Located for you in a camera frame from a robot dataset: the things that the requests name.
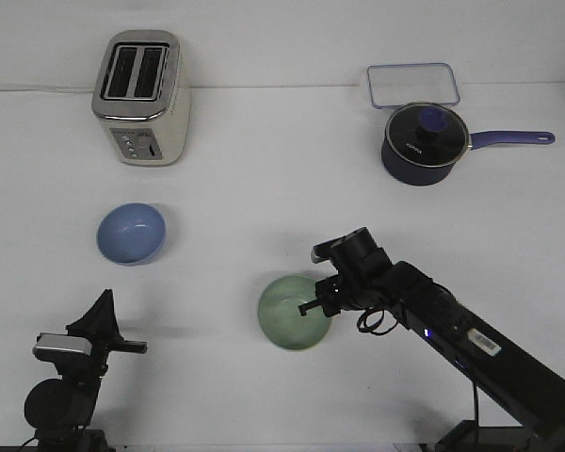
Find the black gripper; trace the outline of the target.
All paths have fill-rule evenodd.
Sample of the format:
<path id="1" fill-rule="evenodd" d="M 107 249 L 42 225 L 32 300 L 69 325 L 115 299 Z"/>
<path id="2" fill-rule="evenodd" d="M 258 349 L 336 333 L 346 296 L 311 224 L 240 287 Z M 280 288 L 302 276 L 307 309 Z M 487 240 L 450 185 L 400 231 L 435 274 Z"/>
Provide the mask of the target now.
<path id="1" fill-rule="evenodd" d="M 307 316 L 312 310 L 335 316 L 342 311 L 383 306 L 382 290 L 375 287 L 375 279 L 393 266 L 390 258 L 366 227 L 346 235 L 359 240 L 363 254 L 354 262 L 331 263 L 337 274 L 315 284 L 315 300 L 300 304 L 301 316 Z"/>
<path id="2" fill-rule="evenodd" d="M 108 368 L 111 352 L 145 354 L 146 342 L 123 338 L 117 322 L 114 297 L 106 289 L 89 310 L 78 320 L 66 327 L 67 336 L 85 339 L 90 344 L 89 354 L 76 358 L 75 373 L 83 377 L 102 377 Z"/>

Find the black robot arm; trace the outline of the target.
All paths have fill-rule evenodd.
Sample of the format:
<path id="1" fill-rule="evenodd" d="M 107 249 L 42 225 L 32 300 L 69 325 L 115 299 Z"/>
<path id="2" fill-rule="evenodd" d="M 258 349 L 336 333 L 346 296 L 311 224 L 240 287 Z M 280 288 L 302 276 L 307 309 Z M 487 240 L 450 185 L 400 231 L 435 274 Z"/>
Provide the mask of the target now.
<path id="1" fill-rule="evenodd" d="M 312 259 L 329 261 L 337 273 L 315 285 L 315 300 L 302 315 L 358 311 L 357 328 L 381 336 L 374 314 L 390 313 L 453 364 L 517 422 L 517 427 L 482 427 L 464 420 L 437 451 L 565 451 L 565 379 L 460 304 L 416 267 L 392 263 L 366 228 L 313 247 Z"/>
<path id="2" fill-rule="evenodd" d="M 112 451 L 105 432 L 91 428 L 102 379 L 112 352 L 144 354 L 145 342 L 120 333 L 113 291 L 106 289 L 64 333 L 41 332 L 32 354 L 55 366 L 57 377 L 32 388 L 24 418 L 35 430 L 38 451 Z"/>

